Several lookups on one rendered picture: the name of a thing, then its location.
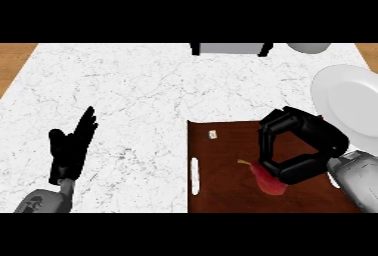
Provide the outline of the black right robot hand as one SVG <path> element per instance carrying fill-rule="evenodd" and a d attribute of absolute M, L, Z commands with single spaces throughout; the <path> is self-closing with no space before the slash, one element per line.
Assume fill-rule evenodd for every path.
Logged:
<path fill-rule="evenodd" d="M 328 161 L 349 149 L 349 138 L 321 117 L 285 106 L 260 121 L 259 162 L 285 184 L 324 174 Z"/>

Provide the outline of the brown wooden tray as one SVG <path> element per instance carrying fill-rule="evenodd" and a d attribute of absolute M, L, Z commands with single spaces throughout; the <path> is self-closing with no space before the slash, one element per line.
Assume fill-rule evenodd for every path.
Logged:
<path fill-rule="evenodd" d="M 290 186 L 281 196 L 259 188 L 250 163 L 259 159 L 256 121 L 188 124 L 188 158 L 200 191 L 188 193 L 192 213 L 358 213 L 361 209 L 325 174 Z"/>

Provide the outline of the white plate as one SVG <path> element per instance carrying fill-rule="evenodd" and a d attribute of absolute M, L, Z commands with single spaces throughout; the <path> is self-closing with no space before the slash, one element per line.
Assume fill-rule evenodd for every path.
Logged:
<path fill-rule="evenodd" d="M 340 64 L 324 68 L 310 85 L 315 109 L 350 139 L 350 148 L 378 156 L 378 74 Z"/>

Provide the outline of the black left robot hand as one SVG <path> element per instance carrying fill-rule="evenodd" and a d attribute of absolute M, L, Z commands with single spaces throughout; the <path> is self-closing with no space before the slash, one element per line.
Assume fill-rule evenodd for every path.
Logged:
<path fill-rule="evenodd" d="M 79 179 L 96 128 L 95 108 L 89 107 L 73 133 L 65 134 L 61 129 L 49 131 L 51 153 L 54 157 L 49 177 L 52 185 L 58 185 L 64 179 Z"/>

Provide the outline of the red pear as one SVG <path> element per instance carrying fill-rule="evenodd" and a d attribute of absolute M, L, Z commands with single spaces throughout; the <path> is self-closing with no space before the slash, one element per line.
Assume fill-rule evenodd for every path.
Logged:
<path fill-rule="evenodd" d="M 238 160 L 240 164 L 250 166 L 251 172 L 256 176 L 256 181 L 260 190 L 272 196 L 281 196 L 285 193 L 288 185 L 279 181 L 276 177 L 272 176 L 269 171 L 260 165 L 259 162 L 248 162 L 243 159 Z"/>

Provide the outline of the grey round object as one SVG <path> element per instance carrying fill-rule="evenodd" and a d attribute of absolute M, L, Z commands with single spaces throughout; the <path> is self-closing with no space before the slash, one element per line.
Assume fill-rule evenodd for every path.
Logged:
<path fill-rule="evenodd" d="M 300 53 L 319 54 L 331 46 L 330 43 L 290 43 L 288 46 Z"/>

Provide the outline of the grey appliance with black legs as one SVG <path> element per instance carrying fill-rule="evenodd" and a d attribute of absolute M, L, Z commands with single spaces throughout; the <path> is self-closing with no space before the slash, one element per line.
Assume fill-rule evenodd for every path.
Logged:
<path fill-rule="evenodd" d="M 191 43 L 192 54 L 256 54 L 266 57 L 274 48 L 272 43 Z"/>

